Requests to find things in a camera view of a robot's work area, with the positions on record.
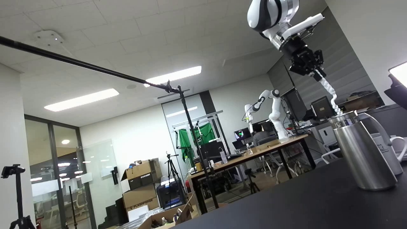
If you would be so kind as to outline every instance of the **smoke detector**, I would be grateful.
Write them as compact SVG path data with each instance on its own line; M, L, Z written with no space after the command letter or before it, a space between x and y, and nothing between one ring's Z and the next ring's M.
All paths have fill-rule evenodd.
M57 32L52 30L44 30L34 33L34 41L37 46L58 48L65 42Z

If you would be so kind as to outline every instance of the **white mug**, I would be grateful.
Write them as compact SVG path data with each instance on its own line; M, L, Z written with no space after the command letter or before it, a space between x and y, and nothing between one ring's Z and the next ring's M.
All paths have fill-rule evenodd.
M386 145L382 136L379 133L371 134L371 136L374 142L376 143L377 147L383 154L383 157L386 159L387 164L389 164L392 172L395 175L403 173L403 168L401 167L400 162L403 159L404 154L406 153L407 141L402 137L390 138L391 142L393 142L394 139L402 139L404 141L404 148L401 151L400 155L397 157L396 153L394 152L393 146Z

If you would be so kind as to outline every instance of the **wooden table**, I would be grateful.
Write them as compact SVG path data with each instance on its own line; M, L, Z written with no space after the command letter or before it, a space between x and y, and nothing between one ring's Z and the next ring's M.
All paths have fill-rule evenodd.
M247 152L243 154L243 156L238 157L236 159L233 159L231 161L228 161L226 164L222 164L219 166L214 167L215 172L221 172L226 169L235 167L239 164L242 164L244 162L256 159L258 157L264 156L266 154L269 154L273 151L278 151L281 161L284 165L284 168L287 172L288 177L291 179L292 175L290 173L290 170L288 169L287 162L284 159L284 156L281 152L282 148L285 148L287 146L296 144L296 143L301 143L302 148L304 149L305 155L307 156L307 159L312 167L312 169L315 169L315 162L314 159L312 158L311 153L309 152L308 146L305 143L304 138L308 137L308 134L296 136L296 137L291 137L287 142L280 143L278 140L270 141L268 143L265 143L261 146L256 147L256 149L261 149L263 150L257 150L256 152L253 152L253 154L248 154ZM201 211L201 214L205 214L208 212L206 205L205 205L205 199L204 196L202 195L201 188L199 187L199 182L198 180L205 177L205 173L203 171L195 173L191 176L188 177L190 180L190 183L192 184L192 188L194 189L196 193L196 198L197 198L197 205L199 207L199 210Z

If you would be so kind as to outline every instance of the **desk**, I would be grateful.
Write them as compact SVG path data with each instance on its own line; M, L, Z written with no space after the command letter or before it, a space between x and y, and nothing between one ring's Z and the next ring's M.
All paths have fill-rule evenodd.
M245 153L243 156L241 156L239 158L236 158L234 160L228 161L228 163L226 163L226 164L222 164L222 165L214 167L214 171L215 172L221 172L221 171L224 171L226 169L235 167L235 166L237 166L239 164L242 164L242 163L244 163L246 161L250 161L250 160L253 160L255 158L258 158L258 157L264 156L266 154L269 154L269 153L271 153L273 151L278 151L278 153L280 154L281 161L282 161L282 163L284 165L284 168L285 168L285 170L287 172L287 175L291 179L292 175L290 173L290 170L288 169L287 163L286 163L286 161L284 159L284 156L283 156L283 154L281 152L281 149L284 148L284 147L296 144L296 143L301 143L301 145L302 145L302 147L304 149L305 155L307 156L307 159L308 159L311 167L313 169L315 169L314 159L312 158L311 153L309 152L309 149L308 149L308 147L307 147L307 145L305 143L305 140L304 140L304 138L306 138L307 136L308 136L307 134L304 134L304 135L301 135L301 136L291 137L287 142L284 142L284 143L279 143L278 140L271 141L269 143L266 143L266 144L271 145L267 149L259 150L259 151L255 152L253 154ZM205 173L203 171L195 173L195 174L188 177L188 179L190 180L190 183L192 183L192 187L193 187L193 189L195 191L195 194L196 194L196 197L197 197L197 205L198 205L198 207L199 207L199 209L201 211L201 214L205 214L205 213L208 212L208 210L206 208L206 205L205 205L205 199L204 199L204 196L202 195L201 189L199 187L199 182L198 182L198 180L200 178L203 178L203 177L205 177Z
M404 171L407 164L402 163ZM184 222L176 229L216 228L405 228L407 173L387 191L357 187L340 159L296 179L281 183Z

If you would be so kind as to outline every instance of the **table leg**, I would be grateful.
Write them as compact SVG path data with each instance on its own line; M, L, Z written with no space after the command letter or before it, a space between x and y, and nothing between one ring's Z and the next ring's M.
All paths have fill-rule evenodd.
M288 178L292 179L293 176L291 175L290 169L288 168L287 162L285 161L284 155L282 154L281 149L278 150L278 154L280 155L282 164L284 165L285 171L287 172Z
M197 207L201 211L201 214L205 214L208 212L208 209L206 208L205 205L205 198L202 195L201 187L199 186L199 181L198 179L191 179L192 181L192 187L194 189L195 195L197 196Z
M304 139L301 139L301 146L304 149L305 155L309 161L309 164L311 165L311 168L315 169L316 165L315 165L314 158L312 158L311 152L309 152L309 148Z

